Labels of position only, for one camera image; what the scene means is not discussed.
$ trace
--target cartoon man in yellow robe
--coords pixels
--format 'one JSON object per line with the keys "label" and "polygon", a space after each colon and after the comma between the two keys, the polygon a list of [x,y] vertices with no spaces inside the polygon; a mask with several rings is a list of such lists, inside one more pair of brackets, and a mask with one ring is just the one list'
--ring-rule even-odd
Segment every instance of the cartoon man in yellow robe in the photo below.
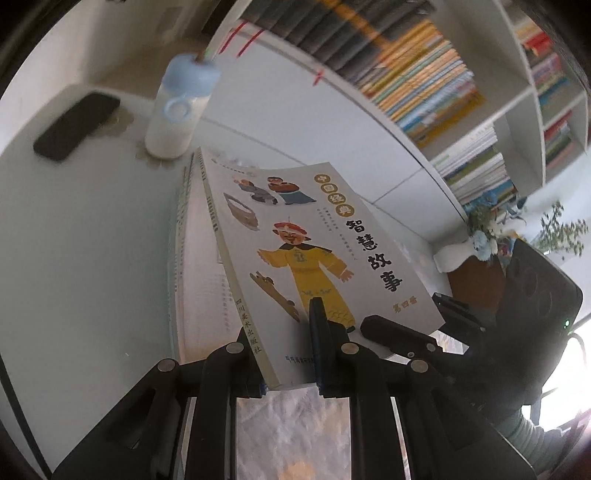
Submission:
{"label": "cartoon man in yellow robe", "polygon": [[272,252],[259,250],[259,256],[272,267],[290,268],[306,314],[309,312],[310,300],[321,297],[329,320],[344,325],[348,332],[355,330],[353,314],[320,265],[342,282],[349,281],[353,272],[347,270],[345,262],[331,250],[305,244],[304,241],[311,239],[302,227],[289,222],[276,223],[274,226],[273,232],[285,243]]}

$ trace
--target cartoon illustration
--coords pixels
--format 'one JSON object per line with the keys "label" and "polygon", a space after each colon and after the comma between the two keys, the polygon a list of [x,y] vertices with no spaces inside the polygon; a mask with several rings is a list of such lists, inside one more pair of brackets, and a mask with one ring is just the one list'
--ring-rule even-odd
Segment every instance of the cartoon illustration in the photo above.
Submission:
{"label": "cartoon illustration", "polygon": [[296,309],[296,304],[291,300],[287,300],[281,293],[275,288],[275,283],[271,277],[264,277],[261,272],[256,272],[256,276],[252,273],[251,278],[255,283],[263,289],[263,291],[275,300],[281,307],[293,318],[297,323],[300,322],[300,314]]}
{"label": "cartoon illustration", "polygon": [[256,187],[253,184],[253,182],[251,182],[250,180],[234,179],[234,183],[238,184],[238,186],[240,187],[241,190],[244,190],[245,192],[252,193],[251,199],[253,199],[254,201],[261,202],[261,203],[269,203],[270,202],[273,205],[277,205],[277,199],[273,195],[271,195],[265,189],[262,189],[260,187]]}
{"label": "cartoon illustration", "polygon": [[329,320],[344,325],[347,332],[355,330],[353,314],[320,265],[342,282],[349,281],[353,272],[347,270],[345,262],[331,250],[304,243],[311,239],[302,227],[289,222],[276,223],[274,226],[273,232],[285,243],[272,252],[259,250],[259,256],[272,267],[290,268],[306,313],[310,300],[321,297]]}
{"label": "cartoon illustration", "polygon": [[268,177],[267,181],[269,182],[269,189],[273,192],[277,192],[285,201],[286,205],[293,205],[295,203],[303,205],[305,203],[316,201],[302,193],[295,183],[283,181],[281,177]]}
{"label": "cartoon illustration", "polygon": [[225,192],[223,195],[226,199],[226,203],[228,204],[228,208],[230,209],[232,216],[246,228],[257,232],[259,229],[258,219],[256,218],[254,210],[244,205],[240,200],[234,198],[232,195],[228,195]]}

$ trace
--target yellow robe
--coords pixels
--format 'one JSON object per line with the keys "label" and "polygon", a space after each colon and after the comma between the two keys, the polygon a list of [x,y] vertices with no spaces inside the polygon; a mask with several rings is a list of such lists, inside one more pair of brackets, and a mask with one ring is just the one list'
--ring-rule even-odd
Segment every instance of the yellow robe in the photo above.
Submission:
{"label": "yellow robe", "polygon": [[271,266],[291,269],[306,314],[309,313],[310,300],[313,297],[321,297],[326,317],[329,320],[341,323],[345,328],[355,326],[355,318],[347,304],[320,268],[320,264],[322,264],[326,270],[338,277],[347,268],[347,265],[328,250],[319,247],[309,248],[311,245],[306,245],[306,247],[308,249],[294,247],[291,249],[280,248],[273,252],[267,250],[259,252]]}

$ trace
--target light blue bottle cap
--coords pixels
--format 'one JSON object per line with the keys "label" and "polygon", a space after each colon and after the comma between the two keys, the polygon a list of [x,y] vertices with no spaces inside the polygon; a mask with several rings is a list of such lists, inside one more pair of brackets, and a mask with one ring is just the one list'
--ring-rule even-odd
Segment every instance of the light blue bottle cap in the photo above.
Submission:
{"label": "light blue bottle cap", "polygon": [[192,53],[173,58],[162,78],[162,85],[173,95],[207,97],[219,80],[221,72],[212,62],[199,63]]}

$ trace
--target red string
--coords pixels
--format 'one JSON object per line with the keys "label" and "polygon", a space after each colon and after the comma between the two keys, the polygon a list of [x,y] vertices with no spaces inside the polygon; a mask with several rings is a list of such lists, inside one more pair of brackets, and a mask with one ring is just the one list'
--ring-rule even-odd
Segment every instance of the red string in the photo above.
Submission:
{"label": "red string", "polygon": [[240,55],[242,55],[244,53],[244,51],[248,48],[248,46],[254,42],[263,32],[265,31],[264,28],[260,29],[258,32],[256,32],[242,47],[242,49],[238,52],[238,55],[236,55],[236,58],[238,58]]}
{"label": "red string", "polygon": [[320,69],[318,71],[318,73],[316,74],[316,77],[314,77],[314,83],[312,85],[314,85],[314,86],[318,85],[318,82],[321,81],[322,78],[324,78],[324,69]]}
{"label": "red string", "polygon": [[230,36],[228,37],[228,39],[225,41],[224,45],[222,45],[222,48],[220,48],[219,53],[223,53],[223,51],[228,47],[228,45],[230,44],[230,42],[232,41],[232,39],[236,36],[236,34],[238,32],[240,32],[240,30],[242,29],[242,27],[244,27],[244,25],[246,25],[248,22],[246,20],[243,20],[242,23],[240,25],[238,25],[234,31],[232,33],[230,33]]}

